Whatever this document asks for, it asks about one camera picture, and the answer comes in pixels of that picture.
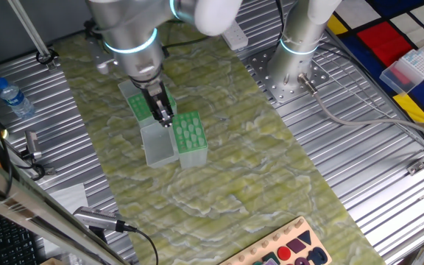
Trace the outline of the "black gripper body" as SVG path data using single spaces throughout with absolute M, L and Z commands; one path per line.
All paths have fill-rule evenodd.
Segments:
M 166 110 L 168 106 L 168 97 L 166 87 L 162 81 L 152 84 L 143 84 L 140 87 L 147 105 L 150 110 Z

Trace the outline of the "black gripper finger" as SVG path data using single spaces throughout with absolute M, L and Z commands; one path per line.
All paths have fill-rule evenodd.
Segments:
M 161 95 L 159 97 L 159 106 L 165 107 L 169 114 L 169 125 L 172 124 L 172 119 L 174 117 L 174 109 L 172 107 L 172 103 L 174 103 L 174 100 L 171 100 L 167 94 Z
M 152 115 L 163 127 L 169 127 L 169 114 L 165 107 L 155 105 Z

